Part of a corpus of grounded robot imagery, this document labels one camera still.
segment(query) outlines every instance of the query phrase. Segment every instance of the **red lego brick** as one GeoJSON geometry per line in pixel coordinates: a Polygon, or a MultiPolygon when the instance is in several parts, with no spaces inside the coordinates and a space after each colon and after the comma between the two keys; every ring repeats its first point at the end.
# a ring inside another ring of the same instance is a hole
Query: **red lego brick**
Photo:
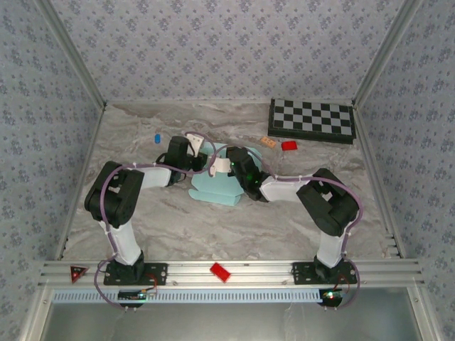
{"type": "Polygon", "coordinates": [[[295,151],[297,149],[297,142],[295,141],[286,141],[282,143],[283,151],[295,151]]]}
{"type": "Polygon", "coordinates": [[[212,274],[217,276],[224,283],[226,283],[226,281],[230,277],[230,272],[228,270],[226,270],[225,268],[223,268],[218,263],[214,263],[212,265],[212,267],[210,268],[210,271],[212,272],[212,274]]]}

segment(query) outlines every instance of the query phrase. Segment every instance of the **patterned wallpaper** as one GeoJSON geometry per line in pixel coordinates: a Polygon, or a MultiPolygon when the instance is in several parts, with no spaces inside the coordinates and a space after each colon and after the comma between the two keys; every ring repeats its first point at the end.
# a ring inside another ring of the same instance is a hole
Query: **patterned wallpaper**
{"type": "Polygon", "coordinates": [[[351,98],[402,0],[53,0],[106,100],[351,98]]]}
{"type": "Polygon", "coordinates": [[[455,340],[455,4],[426,0],[362,108],[409,257],[455,340]]]}
{"type": "Polygon", "coordinates": [[[0,3],[0,340],[52,259],[98,111],[32,0],[0,3]]]}

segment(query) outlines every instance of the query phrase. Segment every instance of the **chessboard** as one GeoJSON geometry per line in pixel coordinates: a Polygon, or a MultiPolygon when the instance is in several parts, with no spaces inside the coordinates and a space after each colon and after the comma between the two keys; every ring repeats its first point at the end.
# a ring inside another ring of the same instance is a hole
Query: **chessboard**
{"type": "Polygon", "coordinates": [[[353,108],[338,104],[272,99],[268,135],[353,144],[353,108]]]}

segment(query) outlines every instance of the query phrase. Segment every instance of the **light blue cloth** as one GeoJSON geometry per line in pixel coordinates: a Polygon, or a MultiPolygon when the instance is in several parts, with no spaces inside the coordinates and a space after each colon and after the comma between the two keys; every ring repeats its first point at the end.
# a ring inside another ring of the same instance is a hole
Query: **light blue cloth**
{"type": "MultiPolygon", "coordinates": [[[[225,146],[225,144],[215,144],[216,149],[225,146]]],[[[259,157],[261,153],[255,148],[250,148],[259,157]]],[[[208,143],[204,143],[200,149],[201,153],[208,154],[210,159],[213,154],[212,146],[208,143]]],[[[223,149],[219,154],[220,157],[226,157],[226,150],[223,149]]],[[[261,161],[253,156],[253,161],[256,166],[261,169],[261,161]]],[[[240,200],[243,189],[240,187],[235,176],[229,177],[227,173],[216,173],[216,176],[208,176],[208,172],[202,174],[193,175],[191,184],[195,190],[191,189],[188,191],[189,195],[195,200],[202,200],[207,202],[214,202],[222,205],[234,206],[240,200]]]]}

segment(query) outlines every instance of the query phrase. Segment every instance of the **gray marble floor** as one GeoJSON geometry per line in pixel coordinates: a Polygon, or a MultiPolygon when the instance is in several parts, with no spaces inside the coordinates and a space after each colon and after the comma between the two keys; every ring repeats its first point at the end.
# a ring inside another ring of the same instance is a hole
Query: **gray marble floor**
{"type": "MultiPolygon", "coordinates": [[[[112,254],[104,232],[83,200],[106,161],[149,163],[165,152],[173,135],[199,131],[220,143],[255,147],[280,175],[307,175],[326,167],[359,194],[363,221],[352,231],[350,257],[380,258],[386,231],[380,224],[363,157],[353,146],[298,141],[297,151],[263,147],[267,104],[128,104],[108,106],[84,182],[65,259],[103,259],[112,254]],[[155,133],[161,143],[154,143],[155,133]]],[[[310,259],[319,230],[302,205],[253,202],[234,206],[190,198],[190,180],[142,191],[133,217],[146,259],[310,259]]]]}

